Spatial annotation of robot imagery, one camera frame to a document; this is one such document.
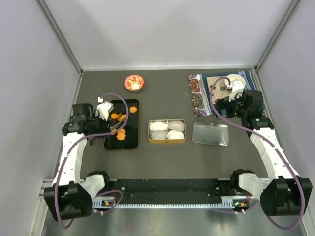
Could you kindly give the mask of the orange star flower cookie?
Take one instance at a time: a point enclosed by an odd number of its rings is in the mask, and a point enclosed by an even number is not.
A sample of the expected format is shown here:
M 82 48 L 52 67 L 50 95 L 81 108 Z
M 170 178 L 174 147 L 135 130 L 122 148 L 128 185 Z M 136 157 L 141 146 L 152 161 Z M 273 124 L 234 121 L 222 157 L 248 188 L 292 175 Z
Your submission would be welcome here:
M 126 114 L 118 114 L 117 120 L 118 121 L 124 121 L 126 119 Z

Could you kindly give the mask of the orange fish cookie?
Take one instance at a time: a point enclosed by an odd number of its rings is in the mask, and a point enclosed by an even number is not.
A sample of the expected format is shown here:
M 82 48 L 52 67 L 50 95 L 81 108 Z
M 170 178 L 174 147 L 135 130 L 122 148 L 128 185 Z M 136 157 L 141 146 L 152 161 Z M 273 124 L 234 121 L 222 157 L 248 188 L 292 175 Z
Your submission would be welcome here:
M 112 119 L 116 119 L 117 116 L 118 116 L 118 115 L 117 115 L 116 113 L 112 113 L 112 114 L 111 114 L 111 118 L 112 118 Z

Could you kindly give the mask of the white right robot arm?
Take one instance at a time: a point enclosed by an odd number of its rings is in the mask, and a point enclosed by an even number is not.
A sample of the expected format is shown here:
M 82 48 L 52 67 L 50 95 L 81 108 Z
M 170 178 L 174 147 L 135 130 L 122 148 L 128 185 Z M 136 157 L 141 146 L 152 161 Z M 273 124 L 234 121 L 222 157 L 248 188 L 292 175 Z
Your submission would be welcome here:
M 239 93 L 235 100 L 228 97 L 215 101 L 216 116 L 226 110 L 227 118 L 238 117 L 241 129 L 246 130 L 267 171 L 268 180 L 260 179 L 252 171 L 238 170 L 229 183 L 237 195 L 250 192 L 259 199 L 267 216 L 304 214 L 313 189 L 308 178 L 301 178 L 289 164 L 277 140 L 274 126 L 263 115 L 263 95 L 256 90 Z

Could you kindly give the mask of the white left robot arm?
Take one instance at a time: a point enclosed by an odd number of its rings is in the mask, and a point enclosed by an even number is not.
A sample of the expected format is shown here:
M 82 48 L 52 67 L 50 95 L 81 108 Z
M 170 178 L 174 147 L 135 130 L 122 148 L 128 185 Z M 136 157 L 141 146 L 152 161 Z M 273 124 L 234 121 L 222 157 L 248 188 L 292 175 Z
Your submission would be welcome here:
M 80 179 L 82 158 L 89 139 L 113 134 L 110 112 L 114 105 L 105 101 L 93 108 L 89 103 L 74 104 L 73 114 L 62 127 L 63 149 L 57 175 L 44 189 L 45 202 L 56 221 L 90 216 L 93 199 L 106 195 L 112 184 L 105 171 L 95 171 Z

